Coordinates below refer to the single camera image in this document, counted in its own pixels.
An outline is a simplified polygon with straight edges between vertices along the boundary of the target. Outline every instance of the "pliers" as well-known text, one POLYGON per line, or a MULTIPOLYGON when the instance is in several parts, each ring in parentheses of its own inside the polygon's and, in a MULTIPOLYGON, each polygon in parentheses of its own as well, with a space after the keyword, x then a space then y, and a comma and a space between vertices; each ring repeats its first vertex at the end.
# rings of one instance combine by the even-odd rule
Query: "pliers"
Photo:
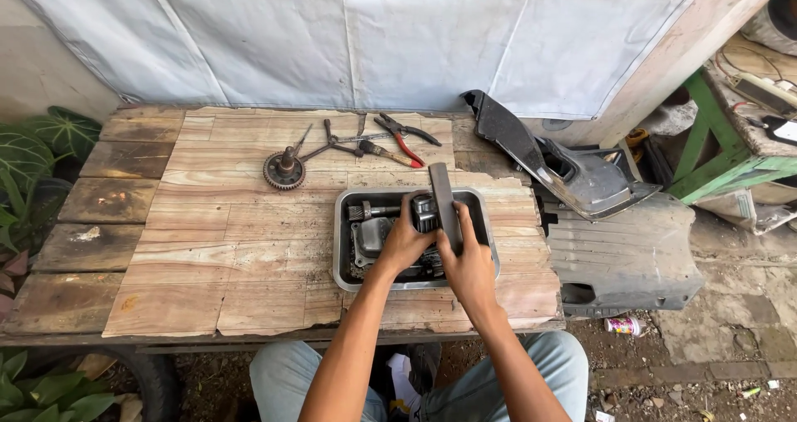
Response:
POLYGON ((418 137, 426 140, 427 142, 432 143, 433 145, 437 145, 439 147, 443 146, 442 143, 440 143, 437 139, 432 137, 432 135, 429 134, 428 132, 422 129, 414 128, 412 126, 404 126, 402 123, 393 120, 390 116, 388 116, 384 112, 379 112, 379 116, 374 117, 374 122, 376 122, 376 124, 378 124, 382 128, 385 128, 386 130, 390 131, 393 134, 393 137, 396 139, 398 146, 401 147, 401 150, 405 152, 407 155, 409 155, 416 162, 420 163, 421 167, 425 165, 425 162, 423 162, 423 160, 420 157, 418 157, 414 152, 410 151, 410 148, 408 148, 406 144, 404 144, 404 139, 402 139, 402 133, 415 134, 418 137))

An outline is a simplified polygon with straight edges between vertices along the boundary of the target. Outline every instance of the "white tarp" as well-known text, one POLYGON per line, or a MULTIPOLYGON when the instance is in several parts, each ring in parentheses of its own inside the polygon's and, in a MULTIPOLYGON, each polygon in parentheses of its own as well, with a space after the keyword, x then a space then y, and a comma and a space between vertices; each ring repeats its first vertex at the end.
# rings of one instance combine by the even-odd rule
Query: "white tarp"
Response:
POLYGON ((26 0, 130 101, 600 115, 692 0, 26 0))

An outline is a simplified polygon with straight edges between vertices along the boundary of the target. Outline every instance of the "gear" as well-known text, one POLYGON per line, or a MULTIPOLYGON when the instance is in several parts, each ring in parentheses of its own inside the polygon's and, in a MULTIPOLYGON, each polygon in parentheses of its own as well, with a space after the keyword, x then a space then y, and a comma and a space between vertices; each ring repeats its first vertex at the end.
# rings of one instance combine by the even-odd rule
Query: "gear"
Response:
POLYGON ((275 152, 263 163, 263 177, 265 182, 278 190, 293 190, 304 182, 304 163, 299 158, 293 158, 293 167, 283 172, 280 162, 284 152, 275 152))

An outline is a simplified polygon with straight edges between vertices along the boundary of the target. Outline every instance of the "jeans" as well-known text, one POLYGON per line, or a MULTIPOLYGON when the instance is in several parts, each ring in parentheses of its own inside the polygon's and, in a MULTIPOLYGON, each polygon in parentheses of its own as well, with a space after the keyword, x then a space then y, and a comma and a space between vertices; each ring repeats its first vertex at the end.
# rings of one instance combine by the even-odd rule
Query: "jeans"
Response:
MULTIPOLYGON (((584 420, 589 365, 575 337, 567 332, 546 332, 526 336, 521 343, 567 415, 573 421, 584 420)), ((300 341, 260 349, 249 366, 249 375, 262 422, 298 420, 320 362, 321 355, 300 341)), ((386 422, 384 402, 368 388, 360 420, 386 422)), ((453 384, 424 395, 420 415, 425 422, 509 421, 490 358, 484 358, 453 384)))

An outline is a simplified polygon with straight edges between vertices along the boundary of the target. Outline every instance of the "green wooden stand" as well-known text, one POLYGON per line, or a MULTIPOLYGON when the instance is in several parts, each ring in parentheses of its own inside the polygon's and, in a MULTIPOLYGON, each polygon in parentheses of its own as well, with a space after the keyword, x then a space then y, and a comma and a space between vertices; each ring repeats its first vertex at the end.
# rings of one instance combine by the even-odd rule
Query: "green wooden stand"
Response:
POLYGON ((775 146, 775 150, 751 148, 751 137, 766 135, 762 129, 743 126, 747 122, 732 113, 707 71, 696 71, 684 86, 698 111, 668 193, 684 204, 692 204, 706 196, 797 174, 797 157, 777 155, 780 153, 778 145, 783 146, 783 154, 793 151, 793 147, 765 140, 770 147, 775 146), (744 131, 744 138, 737 129, 744 131), (698 165, 705 157, 707 146, 718 146, 718 149, 708 161, 698 165))

